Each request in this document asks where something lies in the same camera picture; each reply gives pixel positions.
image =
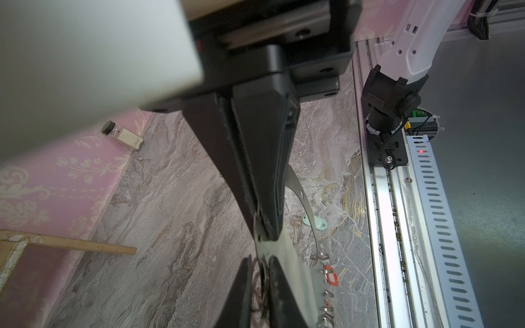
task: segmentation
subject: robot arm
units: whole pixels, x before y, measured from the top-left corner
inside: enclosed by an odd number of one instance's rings
[[[407,116],[421,104],[418,93],[437,47],[465,0],[412,0],[370,71],[362,93],[369,162],[393,169],[408,160],[400,131]]]

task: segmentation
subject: bottle label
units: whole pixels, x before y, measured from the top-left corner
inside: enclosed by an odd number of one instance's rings
[[[142,143],[144,142],[143,138],[126,129],[122,129],[120,135],[117,137],[117,140],[123,144],[128,145],[129,147],[132,147],[135,150],[139,150],[140,146],[142,146]]]

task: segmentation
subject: red key tag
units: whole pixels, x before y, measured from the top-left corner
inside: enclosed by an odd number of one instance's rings
[[[335,270],[333,269],[333,267],[331,267],[331,266],[324,266],[324,268],[327,269],[327,270],[333,270],[334,271],[334,273],[328,273],[326,275],[328,283],[331,286],[339,286],[339,281],[337,280],[337,274],[335,274]]]

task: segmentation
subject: metal key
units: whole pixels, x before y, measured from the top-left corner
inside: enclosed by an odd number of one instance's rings
[[[299,226],[302,223],[302,218],[299,215],[292,215],[292,226],[293,226],[293,243],[297,244],[297,232],[299,231]]]

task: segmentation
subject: black mounting bracket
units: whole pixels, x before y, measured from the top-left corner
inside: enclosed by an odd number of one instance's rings
[[[368,157],[371,165],[393,169],[408,164],[403,126],[407,116],[421,104],[418,93],[428,75],[406,84],[406,79],[394,81],[380,70],[379,65],[370,70],[361,95],[366,117]]]

